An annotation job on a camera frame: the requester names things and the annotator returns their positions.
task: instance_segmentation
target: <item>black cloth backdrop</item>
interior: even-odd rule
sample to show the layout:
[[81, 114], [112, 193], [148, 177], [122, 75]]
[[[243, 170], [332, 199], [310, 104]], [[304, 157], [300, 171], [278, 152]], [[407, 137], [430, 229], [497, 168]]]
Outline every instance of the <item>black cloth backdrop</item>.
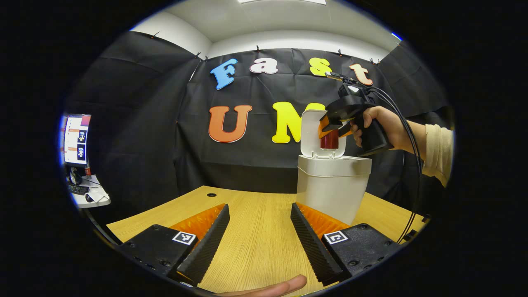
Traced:
[[[125, 33], [93, 63], [69, 97], [67, 112], [92, 114], [88, 158], [112, 197], [109, 206], [93, 210], [103, 224], [202, 185], [295, 193], [300, 144], [293, 137], [289, 143], [272, 142], [277, 125], [272, 105], [290, 102], [300, 115], [309, 103], [327, 105], [338, 98], [339, 81], [310, 72], [313, 57], [328, 60], [333, 71], [352, 78], [349, 66], [359, 63], [368, 70], [373, 86], [385, 90], [405, 117], [449, 126], [440, 84], [423, 74], [430, 72], [412, 51], [403, 50], [407, 48], [403, 42], [380, 64], [301, 49], [247, 51], [201, 61], [177, 45], [150, 37]], [[216, 90], [210, 71], [231, 58], [238, 61], [233, 65], [234, 82]], [[250, 72], [257, 58], [277, 60], [279, 71]], [[230, 108], [223, 125], [230, 132], [237, 119], [236, 105], [252, 106], [245, 135], [234, 143], [211, 139], [209, 109]], [[358, 151], [348, 137], [345, 154], [355, 156]], [[411, 156], [388, 151], [372, 159], [367, 192], [410, 208], [416, 179]], [[430, 184], [432, 193], [443, 189], [438, 181]], [[423, 205], [421, 211], [427, 211]]]

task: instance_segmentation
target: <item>monitor screen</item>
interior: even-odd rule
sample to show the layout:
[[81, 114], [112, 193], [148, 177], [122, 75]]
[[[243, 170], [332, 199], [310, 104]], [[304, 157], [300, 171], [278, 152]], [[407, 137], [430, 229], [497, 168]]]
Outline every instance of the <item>monitor screen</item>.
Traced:
[[90, 115], [68, 115], [64, 129], [64, 162], [69, 166], [88, 167], [86, 156]]

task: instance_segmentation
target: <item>beige sleeve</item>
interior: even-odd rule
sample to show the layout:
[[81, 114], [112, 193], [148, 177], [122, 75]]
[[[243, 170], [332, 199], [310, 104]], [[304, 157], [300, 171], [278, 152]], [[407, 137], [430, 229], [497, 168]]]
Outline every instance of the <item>beige sleeve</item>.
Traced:
[[451, 175], [453, 131], [438, 125], [426, 125], [426, 159], [422, 173], [436, 177], [445, 187]]

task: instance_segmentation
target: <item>white trash bin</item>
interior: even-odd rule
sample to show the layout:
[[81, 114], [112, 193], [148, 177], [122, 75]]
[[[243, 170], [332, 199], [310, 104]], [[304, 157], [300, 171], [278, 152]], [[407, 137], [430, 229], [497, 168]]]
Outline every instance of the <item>white trash bin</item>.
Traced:
[[339, 138], [337, 150], [321, 149], [317, 128], [325, 112], [303, 112], [297, 202], [351, 225], [365, 194], [372, 160], [343, 156], [346, 137]]

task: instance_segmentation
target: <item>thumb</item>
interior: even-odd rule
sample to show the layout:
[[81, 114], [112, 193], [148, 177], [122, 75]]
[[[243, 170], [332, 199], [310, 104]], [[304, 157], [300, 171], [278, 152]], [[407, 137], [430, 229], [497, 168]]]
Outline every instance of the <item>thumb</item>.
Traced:
[[372, 123], [372, 120], [378, 117], [381, 106], [375, 106], [365, 109], [363, 112], [363, 127], [368, 128]]

